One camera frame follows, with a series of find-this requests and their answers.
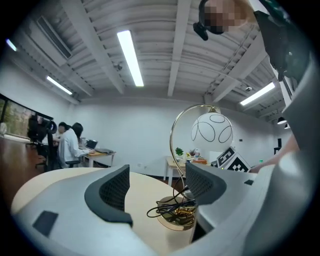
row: ceiling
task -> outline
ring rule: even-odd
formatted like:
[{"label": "ceiling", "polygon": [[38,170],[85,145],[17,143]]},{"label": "ceiling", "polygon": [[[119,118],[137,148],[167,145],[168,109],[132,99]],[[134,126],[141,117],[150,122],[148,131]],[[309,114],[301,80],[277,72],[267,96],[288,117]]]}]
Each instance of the ceiling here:
[{"label": "ceiling", "polygon": [[135,87],[117,32],[130,30],[144,89],[210,96],[237,104],[270,82],[276,89],[241,111],[272,121],[285,103],[264,51],[259,27],[247,24],[203,41],[193,30],[200,0],[61,0],[43,2],[30,19],[46,18],[71,51],[59,66],[29,39],[28,23],[15,37],[22,59],[83,100]]}]

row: air vent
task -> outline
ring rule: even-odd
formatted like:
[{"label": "air vent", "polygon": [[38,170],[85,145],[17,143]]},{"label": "air vent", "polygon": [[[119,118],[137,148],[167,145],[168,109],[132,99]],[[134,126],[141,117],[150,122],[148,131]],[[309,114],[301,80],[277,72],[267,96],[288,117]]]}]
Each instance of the air vent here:
[{"label": "air vent", "polygon": [[69,48],[65,45],[65,43],[61,40],[58,34],[55,32],[53,27],[49,24],[49,22],[41,16],[37,23],[41,30],[45,33],[45,35],[51,40],[53,45],[61,52],[61,54],[66,58],[69,59],[72,54]]}]

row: table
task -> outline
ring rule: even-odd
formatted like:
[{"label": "table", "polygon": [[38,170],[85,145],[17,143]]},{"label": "table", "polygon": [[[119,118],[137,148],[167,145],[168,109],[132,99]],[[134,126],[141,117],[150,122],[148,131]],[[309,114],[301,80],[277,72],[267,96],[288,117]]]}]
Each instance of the table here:
[{"label": "table", "polygon": [[89,153],[87,154],[85,157],[87,157],[89,159],[89,166],[90,168],[94,167],[94,160],[97,158],[101,158],[101,157],[107,157],[107,156],[111,156],[111,166],[113,166],[114,163],[114,156],[115,156],[116,152],[113,152],[111,154],[106,154],[106,153],[100,153],[100,152],[94,152],[94,153]]},{"label": "table", "polygon": [[[98,170],[101,168],[80,167],[42,173],[30,179],[19,189],[12,201],[11,213],[17,213],[41,191],[57,181]],[[192,228],[186,231],[168,229],[157,218],[146,216],[146,212],[156,206],[156,201],[171,196],[172,193],[172,187],[164,182],[143,174],[130,172],[130,189],[124,202],[125,212],[131,215],[133,231],[159,255],[167,255],[187,246],[193,232]]]},{"label": "table", "polygon": [[[172,156],[167,156],[165,158],[165,169],[164,169],[164,175],[163,175],[163,180],[165,181],[167,178],[167,175],[169,177],[169,181],[168,181],[168,185],[171,186],[172,185],[172,178],[174,175],[174,169],[177,169],[177,165],[174,162],[174,158]],[[183,161],[179,161],[178,162],[179,166],[185,170],[186,169],[186,163]]]}]

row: spherical lamp shade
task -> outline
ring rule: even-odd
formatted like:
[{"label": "spherical lamp shade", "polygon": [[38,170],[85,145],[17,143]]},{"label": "spherical lamp shade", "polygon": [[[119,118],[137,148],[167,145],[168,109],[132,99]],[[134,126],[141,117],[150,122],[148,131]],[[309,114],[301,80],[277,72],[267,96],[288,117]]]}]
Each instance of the spherical lamp shade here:
[{"label": "spherical lamp shade", "polygon": [[191,139],[196,148],[224,152],[232,143],[233,127],[224,115],[206,113],[193,123]]},{"label": "spherical lamp shade", "polygon": [[284,119],[282,116],[279,117],[279,119],[278,119],[278,125],[282,125],[282,124],[284,124],[284,123],[286,123],[286,122],[287,122],[286,119]]}]

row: round table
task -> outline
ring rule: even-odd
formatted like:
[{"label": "round table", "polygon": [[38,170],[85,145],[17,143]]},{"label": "round table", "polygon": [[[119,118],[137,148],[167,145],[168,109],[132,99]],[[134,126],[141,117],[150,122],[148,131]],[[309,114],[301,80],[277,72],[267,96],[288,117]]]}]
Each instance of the round table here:
[{"label": "round table", "polygon": [[[12,201],[11,213],[17,213],[51,184],[97,170],[101,168],[66,168],[42,173],[30,179],[19,189]],[[130,189],[124,202],[125,212],[129,213],[133,220],[132,230],[159,255],[167,255],[187,246],[193,232],[193,228],[186,231],[171,230],[164,227],[157,218],[147,217],[146,212],[157,206],[156,201],[171,196],[172,193],[172,187],[162,181],[130,172]]]}]

